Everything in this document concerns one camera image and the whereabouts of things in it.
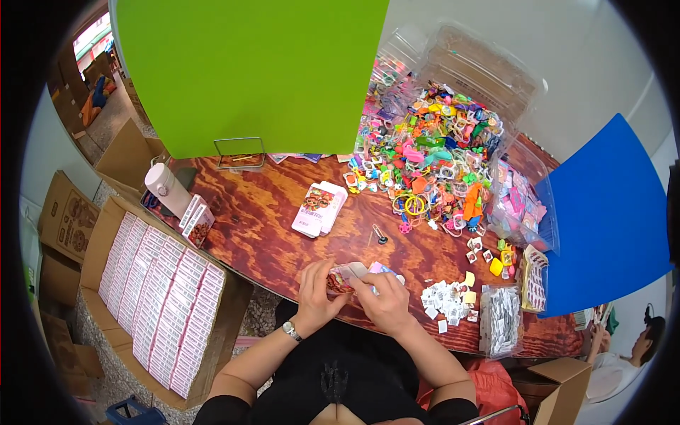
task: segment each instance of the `wristwatch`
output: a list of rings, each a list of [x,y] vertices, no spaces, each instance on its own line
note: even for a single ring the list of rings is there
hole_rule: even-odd
[[[297,332],[295,332],[293,322],[291,322],[290,320],[285,322],[281,326],[281,329],[283,329],[285,333],[289,334],[295,341],[302,342],[303,338],[300,335],[298,335]]]

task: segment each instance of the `tiled floor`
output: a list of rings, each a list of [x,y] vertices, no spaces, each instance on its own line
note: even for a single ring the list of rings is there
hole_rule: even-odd
[[[88,135],[79,139],[85,149],[96,158],[95,164],[101,158],[103,151],[111,143],[113,136],[120,130],[123,124],[132,118],[146,137],[157,137],[156,131],[151,126],[145,126],[139,120],[120,77],[114,74],[118,90],[114,91],[107,100],[106,106],[88,127]],[[95,194],[95,203],[101,207],[106,198],[117,196],[116,192],[102,182]],[[274,309],[279,303],[280,298],[269,291],[255,287],[250,304],[245,313],[241,325],[240,335],[264,337],[274,330]],[[131,394],[137,395],[139,400],[147,406],[158,407],[171,425],[185,425],[193,422],[199,407],[180,411],[167,406],[162,401],[154,398],[143,385],[139,383],[132,373],[130,373],[118,355],[113,351],[111,345],[106,341],[103,333],[92,320],[92,316],[87,311],[80,294],[75,308],[75,326],[73,329],[74,340],[76,343],[83,343],[96,347],[101,366],[105,377],[93,380],[92,396],[97,401],[96,405],[88,406],[88,412],[92,418],[98,422],[105,419],[104,411],[110,405],[128,398]],[[233,355],[236,356],[244,351],[243,348],[234,349]],[[259,391],[260,394],[265,388],[269,387],[271,380],[268,381]]]

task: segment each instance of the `woman's left hand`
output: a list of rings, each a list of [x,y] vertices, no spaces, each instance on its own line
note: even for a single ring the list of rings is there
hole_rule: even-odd
[[[328,299],[326,278],[334,265],[335,260],[329,258],[313,262],[302,270],[298,312],[290,320],[302,338],[308,338],[330,322],[352,296],[349,293],[338,295],[333,301]]]

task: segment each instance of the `wood grain tabletop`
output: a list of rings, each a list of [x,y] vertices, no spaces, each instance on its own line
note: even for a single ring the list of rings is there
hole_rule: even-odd
[[[533,143],[528,140],[526,143],[532,145],[534,153],[545,157],[550,169],[559,165]],[[437,341],[450,350],[479,353],[478,322],[461,320],[459,326],[449,326],[446,333],[439,334],[437,320],[444,316],[440,314],[431,320],[420,301],[423,288],[442,279],[447,283],[462,282],[466,271],[475,274],[475,285],[471,289],[478,293],[484,284],[508,282],[489,272],[481,252],[476,262],[468,262],[466,244],[476,234],[465,229],[461,237],[455,238],[441,228],[434,231],[423,223],[403,235],[398,230],[401,220],[392,213],[387,194],[364,190],[350,194],[330,234],[310,239],[290,227],[303,197],[314,182],[325,180],[344,186],[342,174],[348,170],[346,164],[339,164],[335,156],[331,156],[318,164],[304,158],[287,158],[276,165],[268,157],[262,172],[239,175],[217,170],[218,160],[219,157],[203,157],[171,159],[169,163],[174,172],[183,167],[197,168],[191,193],[200,194],[216,217],[202,247],[213,257],[255,284],[292,301],[298,298],[300,271],[310,262],[331,256],[337,264],[360,261],[369,266],[378,261],[404,276],[411,292],[410,312]],[[162,216],[160,208],[152,213],[175,230],[179,229],[177,218]],[[372,230],[374,224],[388,237],[385,245],[378,244]],[[499,255],[498,237],[494,233],[487,232],[482,241],[484,249]],[[475,309],[479,309],[479,297]],[[377,330],[355,296],[338,318]],[[573,315],[538,319],[534,314],[525,313],[524,324],[524,350],[519,357],[579,354],[583,335],[574,330]]]

